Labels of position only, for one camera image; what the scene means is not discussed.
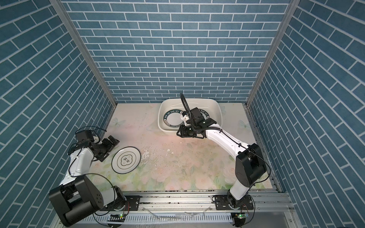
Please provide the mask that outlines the green rim plate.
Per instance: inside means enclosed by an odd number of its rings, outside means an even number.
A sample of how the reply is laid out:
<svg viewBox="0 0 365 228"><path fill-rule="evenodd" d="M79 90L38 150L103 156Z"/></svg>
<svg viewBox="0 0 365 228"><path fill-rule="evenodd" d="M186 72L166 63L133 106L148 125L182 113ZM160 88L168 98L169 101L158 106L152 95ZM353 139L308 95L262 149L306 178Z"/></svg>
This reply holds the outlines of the green rim plate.
<svg viewBox="0 0 365 228"><path fill-rule="evenodd" d="M203 109L199 109L199 111L200 111L200 113L202 114L202 116L204 117L204 119L208 119L208 118L210 118L209 113L208 113L208 112L206 112L205 110L203 110Z"/></svg>
<svg viewBox="0 0 365 228"><path fill-rule="evenodd" d="M183 111L180 109L172 109L167 111L163 116L163 122L172 128L179 128L183 124L181 119Z"/></svg>

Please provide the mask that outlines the white plate grey flower outline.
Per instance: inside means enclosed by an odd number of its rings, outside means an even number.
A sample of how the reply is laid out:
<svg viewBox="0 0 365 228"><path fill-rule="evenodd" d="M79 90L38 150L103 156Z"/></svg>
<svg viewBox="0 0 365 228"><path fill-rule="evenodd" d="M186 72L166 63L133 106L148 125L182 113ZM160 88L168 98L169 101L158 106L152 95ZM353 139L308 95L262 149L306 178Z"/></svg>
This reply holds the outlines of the white plate grey flower outline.
<svg viewBox="0 0 365 228"><path fill-rule="evenodd" d="M125 147L113 157L111 166L115 173L127 174L135 170L141 161L141 153L135 147Z"/></svg>

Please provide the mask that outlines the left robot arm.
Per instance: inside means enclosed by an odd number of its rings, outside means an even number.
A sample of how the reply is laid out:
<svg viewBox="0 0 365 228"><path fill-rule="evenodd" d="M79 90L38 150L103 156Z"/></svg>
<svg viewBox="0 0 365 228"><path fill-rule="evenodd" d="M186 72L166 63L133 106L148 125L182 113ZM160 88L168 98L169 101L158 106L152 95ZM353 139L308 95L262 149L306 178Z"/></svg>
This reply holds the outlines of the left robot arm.
<svg viewBox="0 0 365 228"><path fill-rule="evenodd" d="M97 211L125 210L126 197L116 185L100 191L90 180L91 164L104 161L119 144L113 136L101 139L94 130L77 130L76 143L68 152L70 164L60 185L50 190L48 198L65 227L94 215Z"/></svg>

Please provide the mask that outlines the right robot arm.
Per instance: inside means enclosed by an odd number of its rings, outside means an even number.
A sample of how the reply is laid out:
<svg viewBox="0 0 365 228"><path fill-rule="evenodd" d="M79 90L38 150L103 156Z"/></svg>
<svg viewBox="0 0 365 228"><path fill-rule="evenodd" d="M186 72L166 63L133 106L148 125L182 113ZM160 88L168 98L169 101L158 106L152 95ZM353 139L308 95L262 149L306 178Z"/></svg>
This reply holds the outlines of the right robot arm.
<svg viewBox="0 0 365 228"><path fill-rule="evenodd" d="M181 138L209 139L223 148L235 161L236 181L228 190L227 202L233 209L243 206L243 199L254 185L260 183L265 173L271 174L271 169L264 160L261 148L253 143L247 144L224 131L218 124L209 127L194 127L181 125L177 131Z"/></svg>

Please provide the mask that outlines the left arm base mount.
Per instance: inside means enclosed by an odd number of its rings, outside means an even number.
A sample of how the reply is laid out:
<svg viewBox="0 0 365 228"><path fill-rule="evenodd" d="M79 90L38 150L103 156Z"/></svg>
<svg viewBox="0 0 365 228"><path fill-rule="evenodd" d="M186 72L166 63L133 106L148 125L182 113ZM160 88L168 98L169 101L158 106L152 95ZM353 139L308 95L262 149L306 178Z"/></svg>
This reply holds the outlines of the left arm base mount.
<svg viewBox="0 0 365 228"><path fill-rule="evenodd" d="M108 205L100 209L100 211L138 211L140 199L141 197L139 195L127 195L123 199L118 199L117 202L109 203Z"/></svg>

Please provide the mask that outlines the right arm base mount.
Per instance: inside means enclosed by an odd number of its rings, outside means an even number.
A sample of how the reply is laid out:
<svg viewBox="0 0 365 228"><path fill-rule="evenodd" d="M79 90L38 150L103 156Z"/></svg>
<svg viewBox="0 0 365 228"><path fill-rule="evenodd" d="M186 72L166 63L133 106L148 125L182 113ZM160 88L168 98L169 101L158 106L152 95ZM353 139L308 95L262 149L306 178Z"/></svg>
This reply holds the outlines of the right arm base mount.
<svg viewBox="0 0 365 228"><path fill-rule="evenodd" d="M240 200L236 200L231 195L214 195L212 197L212 202L218 211L227 210L253 210L253 199L250 195L245 195Z"/></svg>

